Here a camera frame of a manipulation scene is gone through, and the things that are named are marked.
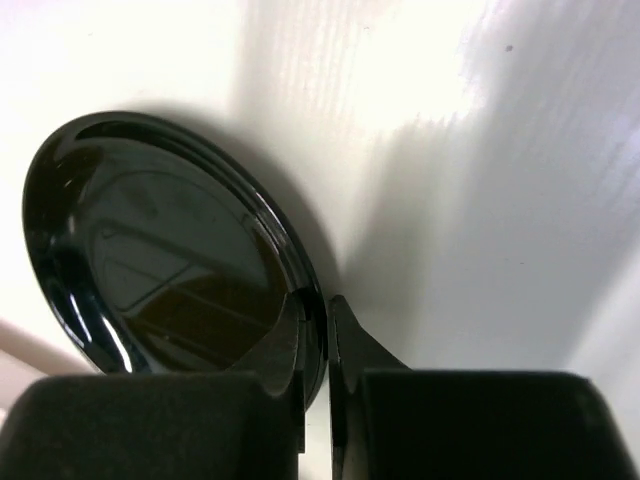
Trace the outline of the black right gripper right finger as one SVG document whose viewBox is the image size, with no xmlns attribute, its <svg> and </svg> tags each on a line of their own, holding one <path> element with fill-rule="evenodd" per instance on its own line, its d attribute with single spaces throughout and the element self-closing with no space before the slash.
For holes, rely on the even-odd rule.
<svg viewBox="0 0 640 480">
<path fill-rule="evenodd" d="M 329 301 L 327 332 L 332 477 L 371 479 L 376 427 L 367 380 L 407 366 L 363 328 L 342 295 Z"/>
</svg>

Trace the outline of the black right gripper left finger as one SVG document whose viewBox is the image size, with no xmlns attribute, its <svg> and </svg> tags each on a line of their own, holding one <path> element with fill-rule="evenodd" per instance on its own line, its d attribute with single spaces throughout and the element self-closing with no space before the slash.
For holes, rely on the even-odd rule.
<svg viewBox="0 0 640 480">
<path fill-rule="evenodd" d="M 287 294 L 273 328 L 234 364 L 234 372 L 255 375 L 270 397 L 286 404 L 298 453 L 305 451 L 305 367 L 306 312 L 299 294 Z"/>
</svg>

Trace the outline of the black plate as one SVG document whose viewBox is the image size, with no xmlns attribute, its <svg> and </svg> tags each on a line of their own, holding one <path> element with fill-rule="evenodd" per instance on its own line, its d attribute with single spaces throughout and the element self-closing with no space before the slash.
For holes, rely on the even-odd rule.
<svg viewBox="0 0 640 480">
<path fill-rule="evenodd" d="M 311 259 L 266 189 L 204 136 L 132 111 L 71 120 L 28 167 L 22 224 L 48 306 L 98 371 L 228 370 L 295 295 L 315 399 L 326 310 Z"/>
</svg>

